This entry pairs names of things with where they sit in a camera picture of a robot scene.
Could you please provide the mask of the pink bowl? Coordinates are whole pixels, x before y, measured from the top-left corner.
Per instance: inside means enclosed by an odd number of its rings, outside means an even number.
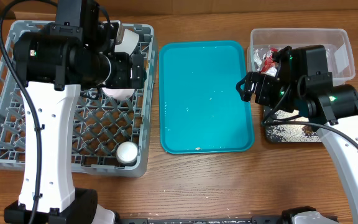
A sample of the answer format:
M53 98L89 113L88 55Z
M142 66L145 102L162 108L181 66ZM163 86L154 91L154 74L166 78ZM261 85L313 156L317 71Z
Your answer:
M127 98L130 98L135 90L134 89L110 89L110 88L102 88L103 93L111 98L114 98L115 100L126 100Z

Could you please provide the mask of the red snack wrapper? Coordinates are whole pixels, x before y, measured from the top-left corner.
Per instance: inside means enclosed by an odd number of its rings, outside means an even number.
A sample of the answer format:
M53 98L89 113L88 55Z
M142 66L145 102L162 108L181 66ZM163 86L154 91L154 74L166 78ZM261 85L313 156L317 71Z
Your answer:
M268 52L264 55L264 59L259 68L261 73L265 74L275 74L273 69L275 68L275 62L273 61L273 54L278 52L276 48L269 48Z

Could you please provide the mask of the grey bowl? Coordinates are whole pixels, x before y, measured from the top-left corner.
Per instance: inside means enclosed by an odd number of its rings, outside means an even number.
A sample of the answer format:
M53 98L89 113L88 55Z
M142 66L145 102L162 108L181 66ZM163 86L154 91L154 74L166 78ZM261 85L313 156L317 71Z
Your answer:
M127 53L129 55L132 55L134 50L137 47L137 44L139 42L139 34L129 30L124 29L124 35L123 40L120 44L116 44L114 52L115 53Z

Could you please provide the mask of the white cup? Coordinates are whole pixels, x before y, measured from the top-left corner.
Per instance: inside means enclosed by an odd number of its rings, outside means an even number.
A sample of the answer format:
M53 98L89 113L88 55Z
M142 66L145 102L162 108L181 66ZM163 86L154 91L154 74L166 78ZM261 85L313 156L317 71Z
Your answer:
M125 166L133 166L137 161L139 148L130 141L123 142L116 150L117 161Z

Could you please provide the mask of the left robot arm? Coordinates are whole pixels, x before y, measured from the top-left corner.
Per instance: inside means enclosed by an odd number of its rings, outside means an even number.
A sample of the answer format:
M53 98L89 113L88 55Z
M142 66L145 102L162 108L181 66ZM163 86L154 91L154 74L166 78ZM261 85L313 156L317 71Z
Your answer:
M106 88L114 98L144 86L140 35L125 29L108 52L76 37L26 32L14 46L25 109L25 171L19 198L4 210L6 223L114 223L93 189L77 189L71 173L73 121L80 93Z

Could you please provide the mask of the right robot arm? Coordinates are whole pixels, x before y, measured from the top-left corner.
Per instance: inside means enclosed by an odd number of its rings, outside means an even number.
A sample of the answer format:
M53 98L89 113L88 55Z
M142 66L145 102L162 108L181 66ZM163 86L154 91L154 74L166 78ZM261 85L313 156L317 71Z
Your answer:
M268 106L263 126L309 126L334 162L352 219L358 223L358 92L351 85L334 86L331 73L318 70L249 72L236 84L241 100Z

